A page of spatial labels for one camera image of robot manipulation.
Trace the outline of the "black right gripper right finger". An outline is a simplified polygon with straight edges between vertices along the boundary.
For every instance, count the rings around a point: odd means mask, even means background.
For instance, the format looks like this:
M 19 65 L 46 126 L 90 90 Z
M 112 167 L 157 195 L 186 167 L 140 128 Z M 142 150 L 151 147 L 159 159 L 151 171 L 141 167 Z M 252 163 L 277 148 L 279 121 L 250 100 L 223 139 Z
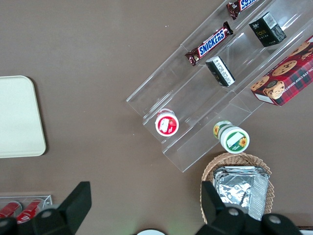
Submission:
M 256 220 L 235 207 L 226 207 L 210 181 L 201 183 L 201 203 L 207 223 L 198 235 L 300 235 L 287 217 L 269 213 Z

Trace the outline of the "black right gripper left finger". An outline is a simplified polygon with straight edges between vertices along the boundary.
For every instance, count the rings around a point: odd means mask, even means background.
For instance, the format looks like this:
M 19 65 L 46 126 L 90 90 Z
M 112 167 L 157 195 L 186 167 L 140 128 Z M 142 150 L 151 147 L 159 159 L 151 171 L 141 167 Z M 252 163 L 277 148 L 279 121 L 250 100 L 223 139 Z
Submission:
M 0 220 L 2 235 L 74 235 L 92 206 L 89 181 L 80 182 L 58 208 L 45 209 L 27 222 Z

